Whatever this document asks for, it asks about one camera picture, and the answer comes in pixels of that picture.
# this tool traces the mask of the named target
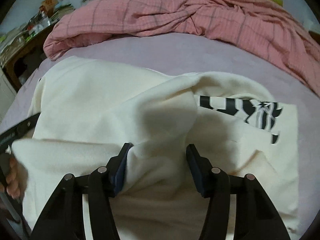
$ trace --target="wooden furniture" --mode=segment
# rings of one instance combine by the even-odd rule
[[[0,123],[11,106],[17,93],[12,89],[0,69]]]
[[[55,24],[50,25],[45,28],[41,32],[39,32],[33,39],[27,42],[23,47],[21,47],[15,54],[11,56],[8,62],[3,67],[3,72],[6,75],[8,81],[12,85],[12,87],[18,92],[21,88],[21,83],[18,77],[15,74],[15,63],[18,59],[25,57],[27,54],[33,51],[36,47],[43,47],[43,44],[49,35],[49,33],[53,30]]]

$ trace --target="finger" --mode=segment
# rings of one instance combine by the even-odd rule
[[[11,194],[11,197],[12,197],[13,199],[19,198],[19,197],[20,197],[20,189],[17,188],[17,190],[16,190],[14,193]]]
[[[7,192],[11,196],[14,194],[19,187],[19,182],[18,180],[14,180],[8,187],[7,187]]]
[[[10,161],[9,161],[9,165],[10,165],[10,168],[14,168],[15,166],[17,166],[17,159],[14,158],[14,157],[11,157],[10,158]]]
[[[12,181],[14,181],[17,177],[17,167],[14,166],[10,169],[9,175],[6,177],[6,181],[8,184],[10,184]]]

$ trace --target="lavender bed sheet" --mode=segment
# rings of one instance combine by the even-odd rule
[[[320,100],[308,88],[265,60],[220,41],[190,34],[168,33],[138,38],[122,36],[69,50],[61,59],[46,59],[20,89],[0,124],[0,133],[27,117],[38,80],[57,62],[70,57],[103,59],[150,68],[168,75],[223,71],[264,85],[277,102],[295,104],[299,119],[298,234],[310,226],[320,209]]]

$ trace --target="pink plaid blanket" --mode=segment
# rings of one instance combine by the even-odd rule
[[[269,0],[94,0],[63,17],[44,43],[56,60],[67,50],[128,33],[178,32],[229,42],[286,71],[320,95],[320,46]]]

